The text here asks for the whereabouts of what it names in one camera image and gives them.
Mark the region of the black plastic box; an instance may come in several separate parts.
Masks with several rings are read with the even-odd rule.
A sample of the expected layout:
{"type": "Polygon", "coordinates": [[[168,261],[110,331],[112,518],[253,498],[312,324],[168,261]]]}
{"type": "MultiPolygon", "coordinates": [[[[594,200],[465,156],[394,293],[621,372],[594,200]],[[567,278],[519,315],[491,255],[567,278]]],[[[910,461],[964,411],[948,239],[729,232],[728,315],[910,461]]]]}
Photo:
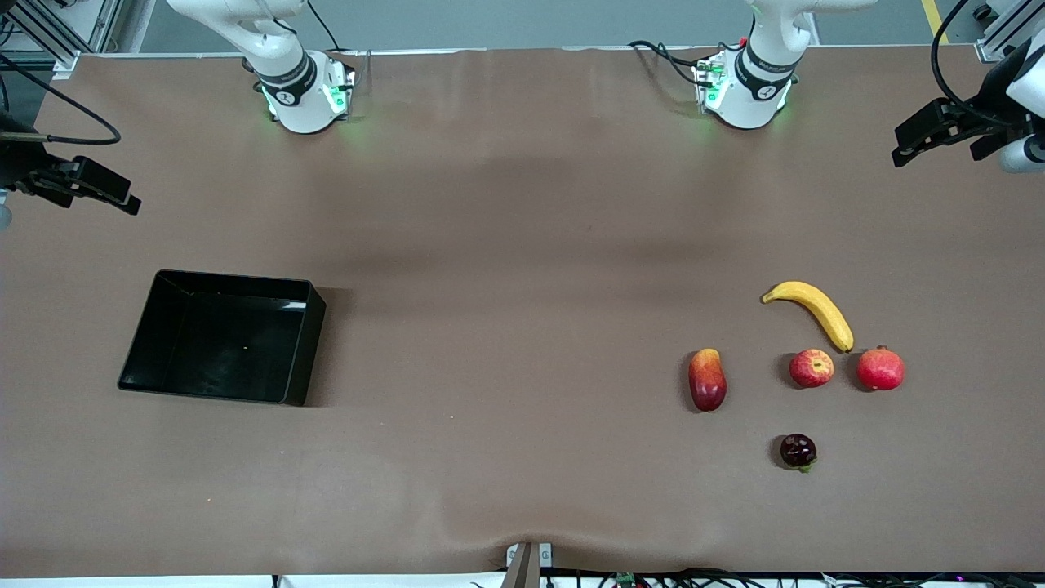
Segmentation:
{"type": "Polygon", "coordinates": [[[159,271],[117,385],[301,407],[326,312],[306,280],[159,271]]]}

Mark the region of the red yellow apple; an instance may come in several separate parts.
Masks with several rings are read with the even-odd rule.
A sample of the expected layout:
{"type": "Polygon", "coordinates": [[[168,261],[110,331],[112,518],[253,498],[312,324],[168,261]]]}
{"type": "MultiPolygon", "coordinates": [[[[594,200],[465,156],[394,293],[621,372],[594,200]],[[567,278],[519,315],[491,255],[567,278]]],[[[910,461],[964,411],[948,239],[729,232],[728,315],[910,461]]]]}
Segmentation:
{"type": "Polygon", "coordinates": [[[788,373],[796,386],[809,390],[829,383],[833,379],[835,367],[831,356],[823,350],[807,349],[792,357],[788,373]]]}

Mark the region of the dark purple mangosteen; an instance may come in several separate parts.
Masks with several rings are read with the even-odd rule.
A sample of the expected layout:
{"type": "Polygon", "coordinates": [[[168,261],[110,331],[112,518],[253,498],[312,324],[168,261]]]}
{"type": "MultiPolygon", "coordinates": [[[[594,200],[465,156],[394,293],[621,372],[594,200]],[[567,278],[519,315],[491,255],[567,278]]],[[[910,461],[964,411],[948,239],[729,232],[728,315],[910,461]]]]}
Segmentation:
{"type": "Polygon", "coordinates": [[[809,473],[820,456],[814,440],[803,433],[783,436],[779,444],[779,455],[787,469],[802,473],[809,473]]]}

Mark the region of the metal table clamp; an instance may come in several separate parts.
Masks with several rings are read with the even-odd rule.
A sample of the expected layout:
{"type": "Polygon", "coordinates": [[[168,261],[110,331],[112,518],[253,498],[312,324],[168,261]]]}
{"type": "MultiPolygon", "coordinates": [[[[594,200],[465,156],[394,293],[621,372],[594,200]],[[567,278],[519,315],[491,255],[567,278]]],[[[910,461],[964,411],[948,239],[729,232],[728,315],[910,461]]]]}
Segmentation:
{"type": "Polygon", "coordinates": [[[506,551],[506,573],[500,588],[554,588],[548,571],[553,568],[553,545],[519,542],[506,551]]]}

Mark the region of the aluminium frame with struts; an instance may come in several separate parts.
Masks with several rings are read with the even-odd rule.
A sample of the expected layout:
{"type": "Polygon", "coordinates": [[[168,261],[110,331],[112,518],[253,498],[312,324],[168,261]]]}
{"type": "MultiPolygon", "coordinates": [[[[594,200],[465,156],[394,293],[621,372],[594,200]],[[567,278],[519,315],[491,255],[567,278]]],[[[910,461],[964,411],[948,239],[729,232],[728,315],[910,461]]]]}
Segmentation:
{"type": "Polygon", "coordinates": [[[0,52],[26,69],[67,78],[85,55],[116,47],[134,0],[0,0],[0,52]]]}

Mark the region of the red yellow mango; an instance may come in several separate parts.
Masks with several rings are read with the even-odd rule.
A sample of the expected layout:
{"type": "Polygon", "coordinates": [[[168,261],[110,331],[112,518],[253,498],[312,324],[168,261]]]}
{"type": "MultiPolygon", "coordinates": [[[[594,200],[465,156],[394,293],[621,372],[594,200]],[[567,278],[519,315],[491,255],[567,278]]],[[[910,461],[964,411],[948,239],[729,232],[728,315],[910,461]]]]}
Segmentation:
{"type": "Polygon", "coordinates": [[[689,389],[698,411],[720,409],[728,387],[719,351],[702,349],[693,354],[689,363],[689,389]]]}

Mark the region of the red pomegranate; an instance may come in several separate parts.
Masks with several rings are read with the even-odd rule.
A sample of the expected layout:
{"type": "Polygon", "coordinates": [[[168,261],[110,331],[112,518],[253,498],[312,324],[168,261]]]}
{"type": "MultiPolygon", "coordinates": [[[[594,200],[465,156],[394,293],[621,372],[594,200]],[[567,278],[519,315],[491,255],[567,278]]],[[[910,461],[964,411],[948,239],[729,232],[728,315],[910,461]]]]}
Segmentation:
{"type": "Polygon", "coordinates": [[[867,390],[895,390],[904,379],[903,358],[884,344],[863,351],[857,360],[857,380],[867,390]]]}

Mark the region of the aluminium frame with caster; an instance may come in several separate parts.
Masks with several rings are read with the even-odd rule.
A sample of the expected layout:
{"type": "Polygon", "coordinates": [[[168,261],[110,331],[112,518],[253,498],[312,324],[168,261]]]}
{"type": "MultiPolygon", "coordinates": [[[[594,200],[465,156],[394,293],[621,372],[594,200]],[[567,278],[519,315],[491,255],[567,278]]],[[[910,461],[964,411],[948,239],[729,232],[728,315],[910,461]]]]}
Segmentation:
{"type": "Polygon", "coordinates": [[[1000,62],[1026,39],[1023,29],[1030,27],[1040,7],[1039,0],[975,0],[972,16],[982,28],[974,44],[981,63],[1000,62]]]}

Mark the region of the yellow banana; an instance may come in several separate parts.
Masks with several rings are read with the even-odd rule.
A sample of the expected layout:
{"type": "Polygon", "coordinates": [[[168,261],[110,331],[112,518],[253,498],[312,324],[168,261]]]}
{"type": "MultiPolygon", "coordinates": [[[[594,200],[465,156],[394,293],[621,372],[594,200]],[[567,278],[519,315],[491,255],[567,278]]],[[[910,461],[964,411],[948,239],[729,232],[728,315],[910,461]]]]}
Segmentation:
{"type": "Polygon", "coordinates": [[[840,353],[851,353],[855,347],[855,336],[839,307],[831,297],[806,282],[777,283],[769,291],[762,293],[760,302],[763,305],[776,301],[788,301],[802,307],[820,324],[821,331],[840,353]]]}

